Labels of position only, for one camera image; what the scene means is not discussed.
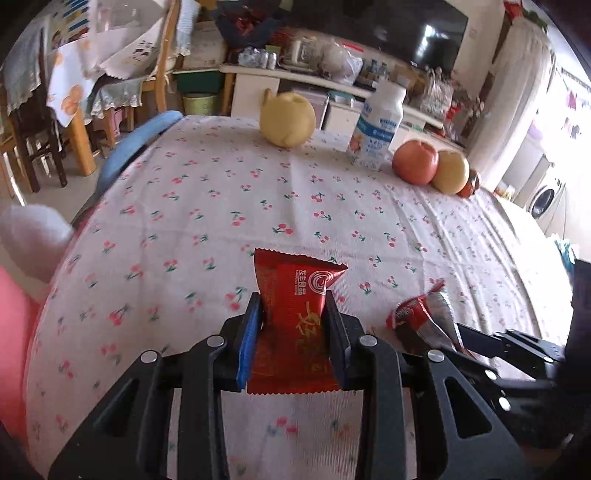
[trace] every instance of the red apple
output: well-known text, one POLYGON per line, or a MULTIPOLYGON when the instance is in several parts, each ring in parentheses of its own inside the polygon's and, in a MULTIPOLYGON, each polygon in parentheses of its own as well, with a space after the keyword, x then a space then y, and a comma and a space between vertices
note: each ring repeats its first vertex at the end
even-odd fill
POLYGON ((460 197, 464 197, 465 199, 467 199, 468 197, 474 195, 479 188, 480 175, 476 170, 471 168, 468 176, 468 181, 464 185, 464 188, 462 188, 462 190, 460 190, 457 194, 460 197))
POLYGON ((392 169, 404 181, 413 185, 427 185, 437 171, 439 155, 428 143, 410 140, 394 152, 392 169))

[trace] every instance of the washing machine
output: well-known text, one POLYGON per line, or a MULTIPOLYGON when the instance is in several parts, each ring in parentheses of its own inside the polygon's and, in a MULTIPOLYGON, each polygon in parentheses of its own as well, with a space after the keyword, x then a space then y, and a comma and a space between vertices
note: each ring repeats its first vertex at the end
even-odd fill
POLYGON ((521 206, 538 222, 544 233, 547 235, 558 233, 562 237, 563 232, 548 232, 548 230, 551 225, 556 226, 561 223, 560 218, 564 218, 566 214, 566 206, 563 201, 566 184, 558 177, 558 170, 553 164, 544 165, 546 161, 545 157, 540 160, 540 164, 542 164, 540 170, 543 171, 541 178, 541 172, 534 171, 530 179, 519 191, 517 197, 521 197, 520 203, 523 203, 521 206))

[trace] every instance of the white container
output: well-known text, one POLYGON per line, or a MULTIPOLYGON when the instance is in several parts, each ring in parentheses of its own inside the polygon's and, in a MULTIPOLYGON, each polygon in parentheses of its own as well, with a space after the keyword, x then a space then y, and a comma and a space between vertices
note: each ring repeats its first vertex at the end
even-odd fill
POLYGON ((379 170, 390 163, 392 154, 388 147, 402 121, 406 92, 395 83, 380 82, 375 93, 365 101, 347 147, 353 165, 379 170))

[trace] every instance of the cherry print tablecloth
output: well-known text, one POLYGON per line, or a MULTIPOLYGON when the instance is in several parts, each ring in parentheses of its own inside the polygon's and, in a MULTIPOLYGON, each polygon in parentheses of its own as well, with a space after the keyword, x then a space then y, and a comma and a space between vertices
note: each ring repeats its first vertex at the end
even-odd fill
MULTIPOLYGON (((443 277, 461 322, 566 341, 568 280, 539 229, 518 234, 484 190, 465 200, 352 167, 347 141, 317 131, 280 149, 251 122, 192 116, 129 166, 71 245, 35 334, 27 423, 41 472, 142 351, 186 351, 245 310, 256 247, 347 263, 340 310, 386 340, 391 309, 443 277)), ((223 406, 233 478, 352 478, 358 393, 223 406)))

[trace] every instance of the food package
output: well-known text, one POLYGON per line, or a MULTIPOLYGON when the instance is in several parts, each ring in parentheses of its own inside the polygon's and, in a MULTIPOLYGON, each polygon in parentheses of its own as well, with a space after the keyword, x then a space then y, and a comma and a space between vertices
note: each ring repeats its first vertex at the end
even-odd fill
POLYGON ((256 282, 265 310, 247 392, 315 393, 338 390, 320 316, 326 289, 346 265, 255 250, 256 282))
POLYGON ((320 68, 333 82, 353 85, 363 67, 362 50, 336 42, 326 44, 322 51, 320 68))
POLYGON ((466 353, 443 280, 426 294, 401 303, 390 312, 386 325, 396 330, 409 353, 421 355, 441 347, 466 353))
POLYGON ((452 97, 453 86, 443 80, 440 74, 435 74, 431 70, 425 90, 414 102, 414 106, 427 115, 443 122, 447 111, 452 105, 452 97))

